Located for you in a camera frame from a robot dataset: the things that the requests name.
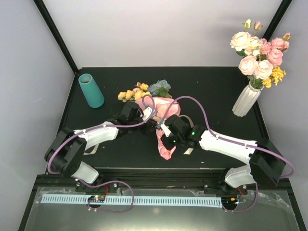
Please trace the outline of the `yellow and blue flower bunch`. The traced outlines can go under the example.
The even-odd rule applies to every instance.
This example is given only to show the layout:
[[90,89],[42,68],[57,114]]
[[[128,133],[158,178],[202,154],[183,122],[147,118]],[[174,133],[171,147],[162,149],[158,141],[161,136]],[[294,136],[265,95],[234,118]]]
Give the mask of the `yellow and blue flower bunch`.
[[117,98],[124,103],[139,100],[145,95],[172,98],[169,93],[170,89],[171,85],[166,80],[158,80],[151,85],[137,82],[134,89],[120,92]]

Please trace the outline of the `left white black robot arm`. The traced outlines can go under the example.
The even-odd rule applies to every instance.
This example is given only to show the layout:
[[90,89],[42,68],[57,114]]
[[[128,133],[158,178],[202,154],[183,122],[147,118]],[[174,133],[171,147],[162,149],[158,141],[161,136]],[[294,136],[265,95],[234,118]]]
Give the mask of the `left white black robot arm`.
[[103,188],[99,172],[83,161],[88,149],[94,154],[99,144],[113,141],[136,129],[147,130],[156,127],[153,117],[157,114],[155,106],[145,109],[135,102],[124,104],[121,113],[107,121],[85,129],[63,128],[45,153],[47,170],[51,174],[79,179],[86,183],[92,192]]

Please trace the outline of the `cream printed ribbon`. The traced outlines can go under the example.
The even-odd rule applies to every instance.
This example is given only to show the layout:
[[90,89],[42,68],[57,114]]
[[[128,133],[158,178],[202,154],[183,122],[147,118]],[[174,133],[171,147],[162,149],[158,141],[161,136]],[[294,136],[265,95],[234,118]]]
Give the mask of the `cream printed ribbon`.
[[[189,116],[187,116],[187,115],[180,115],[180,117],[181,117],[181,118],[186,118],[187,121],[189,122],[191,128],[194,126],[194,123],[193,123],[193,121],[191,120],[191,118],[190,118]],[[92,150],[91,152],[89,152],[89,153],[84,152],[84,155],[95,154],[96,151],[97,151],[97,149],[98,149],[98,147],[99,147],[99,144],[96,144],[96,145],[93,147],[93,150]],[[185,155],[190,155],[192,151],[193,151],[193,148],[188,148],[183,154],[185,154]]]

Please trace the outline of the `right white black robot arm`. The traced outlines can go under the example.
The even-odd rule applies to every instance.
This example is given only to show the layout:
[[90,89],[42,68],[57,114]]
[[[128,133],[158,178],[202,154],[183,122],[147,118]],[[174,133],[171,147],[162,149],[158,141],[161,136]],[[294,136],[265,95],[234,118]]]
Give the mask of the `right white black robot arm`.
[[167,150],[182,145],[220,153],[244,164],[224,171],[218,183],[224,194],[249,184],[275,189],[286,165],[277,148],[267,139],[257,142],[233,138],[211,132],[205,126],[191,126],[177,115],[166,119],[160,128],[164,132],[161,141]]

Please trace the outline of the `pink wrapping paper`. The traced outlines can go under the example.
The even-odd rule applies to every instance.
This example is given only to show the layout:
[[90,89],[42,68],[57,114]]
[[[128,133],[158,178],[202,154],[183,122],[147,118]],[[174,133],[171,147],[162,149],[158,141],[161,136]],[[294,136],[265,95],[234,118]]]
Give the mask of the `pink wrapping paper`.
[[[163,97],[153,97],[155,109],[157,111],[156,117],[154,120],[159,121],[165,115],[167,109],[169,108],[170,104],[174,101],[171,98],[163,98]],[[135,103],[137,103],[142,110],[146,107],[152,107],[152,100],[150,97],[145,97],[144,101],[142,99],[138,99]],[[172,115],[180,115],[180,105],[178,103],[172,104],[171,108],[168,110],[166,119]],[[166,147],[163,145],[161,138],[164,135],[164,132],[160,129],[156,130],[156,137],[158,141],[158,152],[162,158],[165,160],[169,160],[172,157],[172,154],[176,150],[174,146],[171,150],[167,150]]]

